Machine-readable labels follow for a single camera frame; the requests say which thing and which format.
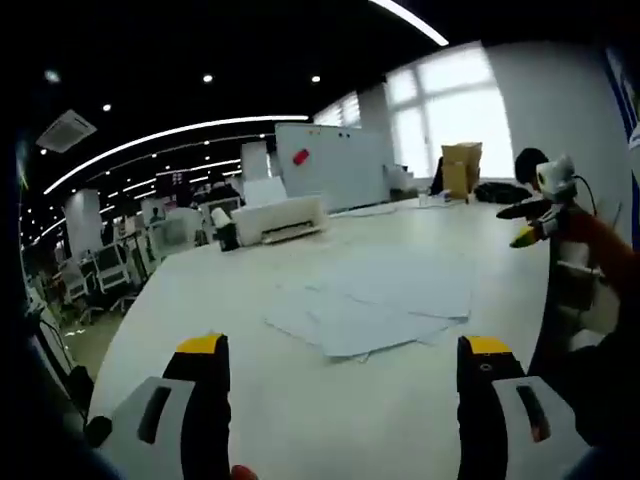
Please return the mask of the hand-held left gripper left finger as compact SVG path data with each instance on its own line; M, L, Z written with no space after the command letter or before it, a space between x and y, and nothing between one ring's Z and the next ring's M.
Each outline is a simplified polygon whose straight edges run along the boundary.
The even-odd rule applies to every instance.
M227 337L182 342L114 410L111 464L123 479L229 479L229 392Z

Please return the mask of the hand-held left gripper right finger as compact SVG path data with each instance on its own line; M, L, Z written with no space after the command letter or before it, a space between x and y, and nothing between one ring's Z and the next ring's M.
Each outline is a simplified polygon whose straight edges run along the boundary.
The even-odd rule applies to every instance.
M457 343L460 479L563 479L580 461L571 407L500 339Z

